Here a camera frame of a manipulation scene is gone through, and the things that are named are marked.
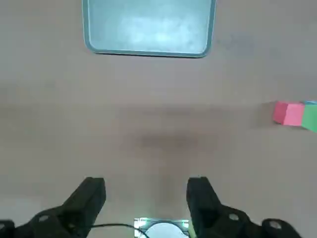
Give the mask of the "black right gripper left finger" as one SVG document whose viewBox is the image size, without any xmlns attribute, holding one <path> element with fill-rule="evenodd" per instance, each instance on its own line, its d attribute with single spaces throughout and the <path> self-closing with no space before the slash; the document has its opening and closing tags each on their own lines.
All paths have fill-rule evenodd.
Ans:
<svg viewBox="0 0 317 238">
<path fill-rule="evenodd" d="M 60 206 L 36 214 L 29 222 L 15 226 L 0 221 L 2 238 L 86 238 L 106 201 L 103 178 L 85 178 Z"/>
</svg>

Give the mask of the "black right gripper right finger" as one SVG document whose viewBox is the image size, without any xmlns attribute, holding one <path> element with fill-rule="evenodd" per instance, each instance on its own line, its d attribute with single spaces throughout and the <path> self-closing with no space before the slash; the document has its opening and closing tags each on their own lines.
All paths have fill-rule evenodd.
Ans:
<svg viewBox="0 0 317 238">
<path fill-rule="evenodd" d="M 292 225 L 265 219 L 261 225 L 238 209 L 223 205 L 206 177 L 189 178 L 187 204 L 198 238 L 299 238 Z"/>
</svg>

